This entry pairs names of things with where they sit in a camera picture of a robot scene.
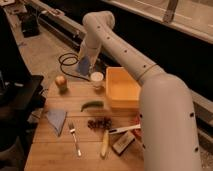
fork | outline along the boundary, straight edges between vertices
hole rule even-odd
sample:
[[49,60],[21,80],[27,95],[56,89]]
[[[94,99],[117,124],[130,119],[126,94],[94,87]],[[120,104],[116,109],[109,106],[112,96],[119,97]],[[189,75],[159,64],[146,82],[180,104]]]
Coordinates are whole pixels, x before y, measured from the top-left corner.
[[80,157],[81,156],[81,151],[80,151],[80,148],[79,148],[79,145],[78,145],[78,141],[77,141],[76,136],[75,136],[74,124],[72,122],[70,122],[70,123],[68,123],[68,126],[69,126],[70,133],[72,134],[72,136],[74,138],[77,155],[78,155],[78,157]]

orange bowl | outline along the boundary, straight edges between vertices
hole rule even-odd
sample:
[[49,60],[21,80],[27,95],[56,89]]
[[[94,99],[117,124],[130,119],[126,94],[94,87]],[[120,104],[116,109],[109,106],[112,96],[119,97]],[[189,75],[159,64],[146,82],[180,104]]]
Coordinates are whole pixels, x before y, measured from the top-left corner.
[[138,108],[140,86],[123,67],[106,70],[106,96],[112,108]]

cable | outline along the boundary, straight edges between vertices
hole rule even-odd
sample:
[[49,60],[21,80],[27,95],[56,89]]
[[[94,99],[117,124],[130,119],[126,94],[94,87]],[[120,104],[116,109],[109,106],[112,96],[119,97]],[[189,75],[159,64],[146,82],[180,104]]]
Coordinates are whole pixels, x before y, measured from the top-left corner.
[[[69,59],[74,59],[74,62],[73,63],[65,63],[67,60]],[[79,79],[82,79],[82,80],[86,80],[86,81],[90,81],[89,79],[85,78],[85,77],[81,77],[81,76],[77,76],[77,75],[73,75],[73,74],[70,74],[68,72],[66,72],[64,69],[63,69],[63,66],[73,66],[75,64],[78,63],[78,55],[75,54],[75,53],[72,53],[72,52],[69,52],[69,53],[65,53],[61,56],[59,56],[58,58],[58,61],[60,63],[60,70],[63,74],[65,75],[68,75],[70,77],[74,77],[74,78],[79,78]]]
[[43,11],[41,11],[39,14],[38,14],[38,10],[36,10],[36,22],[37,22],[37,24],[39,25],[39,18],[40,18],[40,16],[41,15],[45,15],[45,14],[47,14],[47,10],[43,10]]

knife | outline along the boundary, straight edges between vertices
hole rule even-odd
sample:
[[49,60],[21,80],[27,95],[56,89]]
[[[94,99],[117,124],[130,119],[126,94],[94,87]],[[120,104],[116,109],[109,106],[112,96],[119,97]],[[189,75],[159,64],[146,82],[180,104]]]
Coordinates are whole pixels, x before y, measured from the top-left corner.
[[141,128],[140,124],[126,126],[126,127],[120,127],[120,128],[112,128],[109,130],[109,134],[118,134],[118,133],[126,132],[128,130],[140,129],[140,128]]

white countertop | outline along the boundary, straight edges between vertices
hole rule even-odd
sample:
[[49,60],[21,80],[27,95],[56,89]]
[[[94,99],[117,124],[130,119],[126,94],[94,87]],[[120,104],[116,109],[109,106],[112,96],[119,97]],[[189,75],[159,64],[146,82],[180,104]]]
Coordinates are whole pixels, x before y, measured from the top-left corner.
[[212,0],[179,0],[174,20],[169,24],[163,22],[169,0],[103,1],[213,44]]

